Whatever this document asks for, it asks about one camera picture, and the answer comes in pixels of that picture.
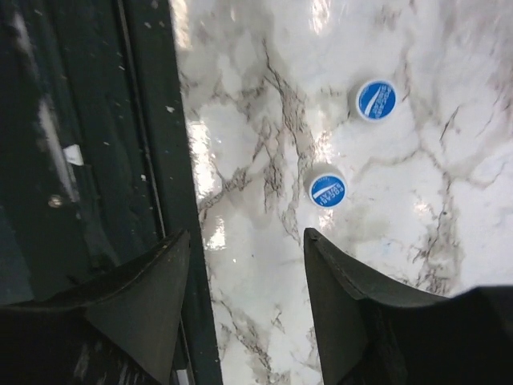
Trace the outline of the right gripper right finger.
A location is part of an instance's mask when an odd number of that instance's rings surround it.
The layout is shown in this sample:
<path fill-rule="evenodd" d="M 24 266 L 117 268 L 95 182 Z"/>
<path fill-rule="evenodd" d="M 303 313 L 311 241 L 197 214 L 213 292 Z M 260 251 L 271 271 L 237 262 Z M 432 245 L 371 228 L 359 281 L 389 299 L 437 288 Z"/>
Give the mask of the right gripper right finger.
<path fill-rule="evenodd" d="M 304 258 L 325 383 L 511 383 L 511 287 L 430 294 L 361 263 L 313 228 L 304 232 Z"/>

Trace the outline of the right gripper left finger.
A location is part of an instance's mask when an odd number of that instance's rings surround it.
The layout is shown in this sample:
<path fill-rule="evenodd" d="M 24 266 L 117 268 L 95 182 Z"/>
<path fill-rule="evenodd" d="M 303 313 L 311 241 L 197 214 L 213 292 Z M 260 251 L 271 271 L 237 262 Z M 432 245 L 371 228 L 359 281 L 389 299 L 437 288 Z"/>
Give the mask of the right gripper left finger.
<path fill-rule="evenodd" d="M 190 236 L 42 302 L 1 308 L 3 384 L 168 384 Z"/>

